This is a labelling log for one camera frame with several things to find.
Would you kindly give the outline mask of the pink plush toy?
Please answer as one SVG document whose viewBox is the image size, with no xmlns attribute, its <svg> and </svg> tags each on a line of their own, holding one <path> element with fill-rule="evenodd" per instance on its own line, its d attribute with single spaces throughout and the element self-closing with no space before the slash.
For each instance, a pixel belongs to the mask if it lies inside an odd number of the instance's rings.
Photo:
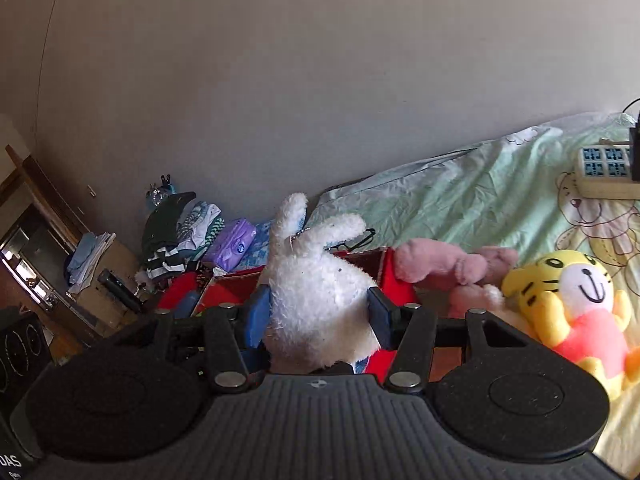
<svg viewBox="0 0 640 480">
<path fill-rule="evenodd" d="M 396 278 L 418 289 L 444 292 L 448 318 L 463 318 L 470 309 L 503 311 L 502 281 L 517 263 L 518 252 L 509 247 L 465 252 L 454 244 L 413 238 L 394 249 Z"/>
</svg>

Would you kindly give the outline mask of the white rabbit plush toy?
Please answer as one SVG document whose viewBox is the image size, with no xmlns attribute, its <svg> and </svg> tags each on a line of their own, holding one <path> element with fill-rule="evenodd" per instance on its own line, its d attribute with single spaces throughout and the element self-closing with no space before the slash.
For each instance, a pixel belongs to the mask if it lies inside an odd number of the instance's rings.
<svg viewBox="0 0 640 480">
<path fill-rule="evenodd" d="M 351 366 L 381 349 L 369 323 L 369 274 L 328 248 L 360 237 L 359 214 L 338 214 L 305 228 L 307 197 L 288 196 L 273 220 L 259 283 L 270 288 L 262 342 L 277 374 L 309 374 L 337 362 Z"/>
</svg>

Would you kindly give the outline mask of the yellow tiger plush toy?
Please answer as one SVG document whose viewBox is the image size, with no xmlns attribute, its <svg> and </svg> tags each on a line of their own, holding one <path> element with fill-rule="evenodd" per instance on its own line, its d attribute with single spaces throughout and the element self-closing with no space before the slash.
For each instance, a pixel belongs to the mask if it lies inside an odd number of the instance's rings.
<svg viewBox="0 0 640 480">
<path fill-rule="evenodd" d="M 596 378 L 612 401 L 638 384 L 639 350 L 625 336 L 631 302 L 596 258 L 550 252 L 511 270 L 501 290 L 537 339 Z"/>
</svg>

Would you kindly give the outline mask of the red cardboard box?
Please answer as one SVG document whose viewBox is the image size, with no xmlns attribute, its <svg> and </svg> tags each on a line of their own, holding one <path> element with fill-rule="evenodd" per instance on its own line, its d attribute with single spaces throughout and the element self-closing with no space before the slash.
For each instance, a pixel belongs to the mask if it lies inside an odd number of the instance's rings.
<svg viewBox="0 0 640 480">
<path fill-rule="evenodd" d="M 349 258 L 342 254 L 333 254 L 338 258 L 347 260 L 353 264 Z M 392 300 L 393 304 L 400 307 L 404 304 L 418 304 L 416 299 L 416 293 L 413 287 L 405 282 L 398 281 L 395 278 L 395 274 L 392 268 L 388 265 L 390 258 L 393 257 L 393 252 L 389 249 L 381 249 L 378 252 L 372 252 L 370 255 L 375 261 L 375 272 L 370 275 L 375 280 L 377 287 L 384 292 L 384 295 Z M 224 306 L 239 306 L 244 304 L 248 297 L 257 289 L 260 284 L 260 274 L 265 266 L 250 271 L 232 273 L 230 275 L 223 276 L 222 278 L 213 278 L 210 283 L 203 289 L 203 292 L 195 301 L 192 309 L 194 312 L 198 312 L 202 317 L 196 323 L 201 330 L 203 337 L 202 350 L 205 353 L 206 369 L 204 370 L 204 377 L 207 380 L 209 387 L 214 393 L 221 396 L 222 394 L 240 393 L 246 390 L 215 390 L 210 382 L 207 370 L 207 359 L 205 352 L 205 334 L 204 334 L 204 313 L 210 309 L 223 304 Z M 288 375 L 288 376 L 304 376 L 307 375 L 311 379 L 311 383 L 314 387 L 324 387 L 326 385 L 326 376 L 329 375 L 353 375 L 361 373 L 371 373 L 380 382 L 384 382 L 385 374 L 390 367 L 390 362 L 395 355 L 393 351 L 385 351 L 382 348 L 375 352 L 369 359 L 358 363 L 355 366 L 351 366 L 344 362 L 337 362 L 330 367 L 320 368 L 320 370 L 314 370 L 309 374 L 277 374 L 268 370 L 268 374 Z"/>
</svg>

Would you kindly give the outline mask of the blue checkered cloth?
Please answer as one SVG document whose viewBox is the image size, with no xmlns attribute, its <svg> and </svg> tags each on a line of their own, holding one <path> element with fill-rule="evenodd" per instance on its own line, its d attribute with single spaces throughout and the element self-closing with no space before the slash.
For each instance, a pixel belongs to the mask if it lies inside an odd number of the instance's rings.
<svg viewBox="0 0 640 480">
<path fill-rule="evenodd" d="M 235 271 L 259 268 L 264 266 L 268 260 L 269 234 L 272 221 L 264 221 L 256 226 L 256 235 L 245 255 L 235 267 Z"/>
</svg>

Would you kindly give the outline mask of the wooden cabinet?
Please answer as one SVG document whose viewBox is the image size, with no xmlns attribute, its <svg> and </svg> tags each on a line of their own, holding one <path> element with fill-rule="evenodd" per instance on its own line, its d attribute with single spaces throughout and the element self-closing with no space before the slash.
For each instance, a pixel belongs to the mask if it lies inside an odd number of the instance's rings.
<svg viewBox="0 0 640 480">
<path fill-rule="evenodd" d="M 98 237 L 87 260 L 78 250 L 90 231 L 32 156 L 1 143 L 8 166 L 1 181 L 1 305 L 32 311 L 66 359 L 112 336 L 140 315 L 126 309 L 98 281 L 102 270 L 134 293 L 138 260 L 115 235 Z"/>
</svg>

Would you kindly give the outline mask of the purple tissue pack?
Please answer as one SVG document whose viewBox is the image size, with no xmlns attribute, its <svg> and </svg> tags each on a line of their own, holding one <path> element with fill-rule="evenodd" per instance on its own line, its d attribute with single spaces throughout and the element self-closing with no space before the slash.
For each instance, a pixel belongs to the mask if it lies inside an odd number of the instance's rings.
<svg viewBox="0 0 640 480">
<path fill-rule="evenodd" d="M 232 271 L 253 243 L 256 233 L 256 226 L 245 218 L 231 221 L 206 250 L 201 263 L 224 272 Z"/>
</svg>

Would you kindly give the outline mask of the pile of folded clothes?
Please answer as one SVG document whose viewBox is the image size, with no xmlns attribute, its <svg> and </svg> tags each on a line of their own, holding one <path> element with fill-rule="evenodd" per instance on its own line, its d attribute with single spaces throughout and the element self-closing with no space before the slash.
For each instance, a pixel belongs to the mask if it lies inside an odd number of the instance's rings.
<svg viewBox="0 0 640 480">
<path fill-rule="evenodd" d="M 223 229 L 216 204 L 199 200 L 194 192 L 167 196 L 146 220 L 137 281 L 154 283 L 183 273 L 204 256 Z"/>
</svg>

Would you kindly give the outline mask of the cartoon bear bed sheet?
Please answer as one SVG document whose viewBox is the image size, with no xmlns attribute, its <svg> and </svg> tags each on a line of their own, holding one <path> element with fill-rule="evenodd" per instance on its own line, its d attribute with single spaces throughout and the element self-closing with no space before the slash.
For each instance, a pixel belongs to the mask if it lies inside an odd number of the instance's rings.
<svg viewBox="0 0 640 480">
<path fill-rule="evenodd" d="M 344 188 L 326 192 L 311 224 L 343 212 L 358 212 L 376 229 L 371 247 L 396 245 L 411 237 L 434 237 L 464 248 L 508 245 L 521 258 L 551 249 L 561 232 L 573 229 L 556 199 L 555 179 L 572 172 L 569 157 L 580 142 L 599 136 L 620 141 L 634 119 L 625 114 L 580 114 L 533 126 L 498 140 L 385 170 Z M 639 386 L 613 403 L 597 453 L 625 477 L 639 479 Z M 463 459 L 451 443 L 410 443 L 420 464 L 417 476 L 405 467 L 387 478 L 541 478 L 534 474 L 480 471 L 481 460 Z"/>
</svg>

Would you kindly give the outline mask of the white power strip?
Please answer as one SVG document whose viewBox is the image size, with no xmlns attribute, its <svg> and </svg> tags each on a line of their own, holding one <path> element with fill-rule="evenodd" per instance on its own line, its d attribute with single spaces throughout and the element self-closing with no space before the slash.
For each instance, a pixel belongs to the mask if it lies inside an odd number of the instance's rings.
<svg viewBox="0 0 640 480">
<path fill-rule="evenodd" d="M 638 200 L 639 173 L 631 145 L 606 142 L 578 148 L 574 174 L 578 192 L 594 200 Z"/>
</svg>

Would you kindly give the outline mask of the black charger plug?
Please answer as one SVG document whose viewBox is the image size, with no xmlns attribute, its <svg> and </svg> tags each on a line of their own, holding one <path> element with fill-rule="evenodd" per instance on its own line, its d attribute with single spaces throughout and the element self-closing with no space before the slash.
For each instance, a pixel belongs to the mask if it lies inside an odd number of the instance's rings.
<svg viewBox="0 0 640 480">
<path fill-rule="evenodd" d="M 634 182 L 640 181 L 640 115 L 636 124 L 629 129 L 629 165 L 631 179 Z"/>
</svg>

